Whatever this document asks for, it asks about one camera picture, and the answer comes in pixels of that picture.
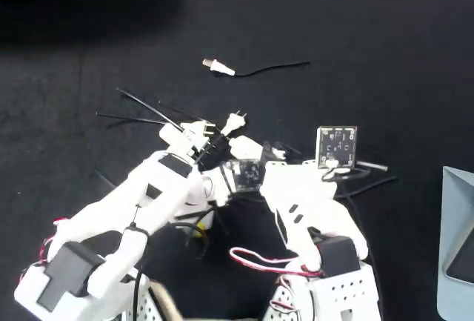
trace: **light blue panel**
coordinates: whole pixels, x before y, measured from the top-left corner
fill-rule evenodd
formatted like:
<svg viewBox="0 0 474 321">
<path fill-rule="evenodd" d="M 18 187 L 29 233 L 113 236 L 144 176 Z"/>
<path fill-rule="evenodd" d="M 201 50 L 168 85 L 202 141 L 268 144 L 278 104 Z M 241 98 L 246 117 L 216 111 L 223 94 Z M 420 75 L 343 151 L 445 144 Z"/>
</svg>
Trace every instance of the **light blue panel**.
<svg viewBox="0 0 474 321">
<path fill-rule="evenodd" d="M 474 320 L 474 285 L 450 279 L 444 273 L 455 247 L 473 221 L 474 174 L 444 167 L 438 261 L 438 313 L 446 321 Z"/>
</svg>

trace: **metal rod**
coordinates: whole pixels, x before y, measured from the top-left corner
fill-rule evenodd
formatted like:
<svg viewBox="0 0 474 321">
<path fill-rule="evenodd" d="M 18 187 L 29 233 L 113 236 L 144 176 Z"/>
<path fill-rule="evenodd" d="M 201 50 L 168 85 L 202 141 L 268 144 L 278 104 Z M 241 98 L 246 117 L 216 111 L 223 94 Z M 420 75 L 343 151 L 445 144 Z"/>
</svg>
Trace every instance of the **metal rod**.
<svg viewBox="0 0 474 321">
<path fill-rule="evenodd" d="M 380 165 L 380 164 L 369 163 L 369 162 L 362 162 L 361 160 L 358 160 L 355 163 L 357 165 L 360 165 L 360 166 L 366 167 L 366 168 L 379 169 L 380 171 L 388 171 L 388 167 L 386 165 Z"/>
</svg>

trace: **red and white wire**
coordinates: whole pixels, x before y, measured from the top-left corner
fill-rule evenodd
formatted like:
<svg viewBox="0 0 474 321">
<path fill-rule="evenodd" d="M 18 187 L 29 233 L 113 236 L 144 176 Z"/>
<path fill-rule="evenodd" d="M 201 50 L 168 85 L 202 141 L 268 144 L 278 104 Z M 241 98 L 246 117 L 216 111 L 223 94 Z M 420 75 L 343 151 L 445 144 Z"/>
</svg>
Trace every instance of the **red and white wire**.
<svg viewBox="0 0 474 321">
<path fill-rule="evenodd" d="M 293 260 L 297 259 L 298 257 L 294 258 L 286 258 L 286 259 L 268 259 L 257 252 L 251 251 L 250 249 L 242 248 L 242 247 L 233 247 L 229 250 L 229 255 L 230 258 L 232 258 L 234 261 L 236 261 L 239 264 L 242 264 L 248 268 L 255 269 L 257 271 L 266 271 L 270 273 L 277 273 L 277 274 L 289 274 L 289 275 L 299 275 L 301 277 L 319 277 L 321 276 L 321 272 L 316 271 L 292 271 L 289 269 L 285 268 L 277 268 L 277 267 L 270 267 L 262 264 L 258 264 L 252 261 L 249 261 L 248 259 L 245 259 L 244 257 L 239 256 L 237 253 L 240 254 L 249 254 L 251 256 L 254 256 L 258 259 L 260 259 L 262 262 L 266 262 L 269 264 L 282 264 L 282 263 L 289 263 L 292 262 Z"/>
</svg>

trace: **black fabric background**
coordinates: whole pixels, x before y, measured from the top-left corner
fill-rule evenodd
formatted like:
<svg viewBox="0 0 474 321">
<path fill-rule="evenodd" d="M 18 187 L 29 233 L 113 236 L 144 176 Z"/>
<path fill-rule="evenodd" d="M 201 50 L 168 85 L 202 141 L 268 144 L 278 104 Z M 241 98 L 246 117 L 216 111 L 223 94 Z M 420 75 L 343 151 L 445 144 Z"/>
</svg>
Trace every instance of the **black fabric background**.
<svg viewBox="0 0 474 321">
<path fill-rule="evenodd" d="M 0 15 L 2 319 L 31 320 L 13 302 L 20 270 L 37 258 L 57 216 L 100 199 L 154 150 L 157 128 L 98 119 L 98 109 L 145 113 L 128 87 L 223 122 L 240 109 L 247 134 L 314 151 L 315 127 L 358 125 L 358 157 L 400 182 L 356 199 L 380 273 L 386 320 L 438 320 L 435 309 L 441 167 L 474 171 L 474 0 L 44 0 L 3 3 Z M 248 79 L 216 78 L 219 58 Z M 363 182 L 355 182 L 352 187 Z M 241 268 L 225 248 L 282 255 L 261 206 L 222 211 L 212 250 L 170 232 L 147 273 L 187 317 L 255 316 L 271 275 Z"/>
</svg>

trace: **perforated bracket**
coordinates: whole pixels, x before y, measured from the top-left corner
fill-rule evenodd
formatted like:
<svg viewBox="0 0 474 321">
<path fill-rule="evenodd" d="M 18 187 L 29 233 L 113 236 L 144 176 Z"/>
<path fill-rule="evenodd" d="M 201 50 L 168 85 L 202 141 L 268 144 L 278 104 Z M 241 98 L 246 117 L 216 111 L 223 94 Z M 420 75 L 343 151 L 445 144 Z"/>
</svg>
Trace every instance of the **perforated bracket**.
<svg viewBox="0 0 474 321">
<path fill-rule="evenodd" d="M 372 267 L 310 283 L 318 321 L 380 321 Z"/>
<path fill-rule="evenodd" d="M 121 321 L 132 321 L 133 311 L 124 311 L 121 315 Z M 138 298 L 137 321 L 163 321 L 161 318 L 156 301 L 152 297 L 149 289 L 142 292 Z"/>
<path fill-rule="evenodd" d="M 278 286 L 261 321 L 381 321 L 375 278 L 368 264 L 361 262 L 359 271 L 337 277 L 284 277 L 292 293 Z"/>
</svg>

